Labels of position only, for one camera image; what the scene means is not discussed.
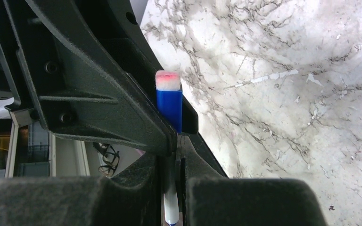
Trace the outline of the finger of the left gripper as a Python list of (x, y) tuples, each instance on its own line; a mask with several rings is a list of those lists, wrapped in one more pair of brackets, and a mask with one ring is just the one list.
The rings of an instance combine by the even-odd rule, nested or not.
[(60, 138), (120, 144), (166, 156), (171, 125), (112, 57), (120, 53), (121, 43), (99, 40), (73, 0), (30, 0), (28, 5), (58, 41), (64, 67), (63, 89), (48, 89), (38, 100), (59, 104), (59, 112), (72, 119), (48, 120), (49, 130)]
[(112, 57), (135, 78), (177, 132), (196, 134), (198, 116), (183, 97), (181, 76), (160, 65), (142, 34), (131, 3), (107, 0), (106, 4), (114, 31), (119, 35), (111, 39), (111, 45), (115, 41), (121, 43), (120, 53), (114, 53)]

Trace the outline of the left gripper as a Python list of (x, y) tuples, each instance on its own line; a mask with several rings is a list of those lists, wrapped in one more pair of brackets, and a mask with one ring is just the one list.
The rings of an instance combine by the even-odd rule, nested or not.
[[(110, 16), (106, 0), (74, 1), (84, 19), (92, 19), (95, 25), (102, 25), (104, 17)], [(63, 89), (64, 67), (58, 41), (28, 1), (0, 0), (0, 64), (15, 98), (10, 111), (32, 108), (48, 131), (48, 120), (72, 119), (71, 114), (59, 112), (59, 104), (38, 100), (48, 89)]]

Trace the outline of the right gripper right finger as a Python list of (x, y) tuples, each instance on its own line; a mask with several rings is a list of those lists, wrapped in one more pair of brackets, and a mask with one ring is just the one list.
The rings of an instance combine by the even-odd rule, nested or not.
[(186, 226), (324, 226), (312, 189), (290, 178), (232, 179), (219, 174), (179, 136)]

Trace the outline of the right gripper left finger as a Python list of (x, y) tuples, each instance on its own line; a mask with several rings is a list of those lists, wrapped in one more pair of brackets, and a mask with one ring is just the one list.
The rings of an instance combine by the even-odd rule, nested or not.
[(142, 155), (112, 179), (0, 179), (0, 226), (158, 226), (158, 159)]

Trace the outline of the dark blue cap marker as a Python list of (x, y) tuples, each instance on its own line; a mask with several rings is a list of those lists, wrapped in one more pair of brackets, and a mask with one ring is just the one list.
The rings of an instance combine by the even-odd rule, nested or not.
[(182, 129), (181, 77), (176, 72), (157, 71), (155, 74), (157, 108), (171, 125), (168, 154), (163, 158), (164, 220), (170, 226), (179, 222), (179, 204), (176, 189), (175, 152), (177, 136)]

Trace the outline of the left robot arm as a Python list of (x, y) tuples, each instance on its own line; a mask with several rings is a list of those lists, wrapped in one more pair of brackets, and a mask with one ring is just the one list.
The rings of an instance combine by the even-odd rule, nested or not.
[(0, 0), (0, 119), (169, 156), (161, 69), (127, 0)]

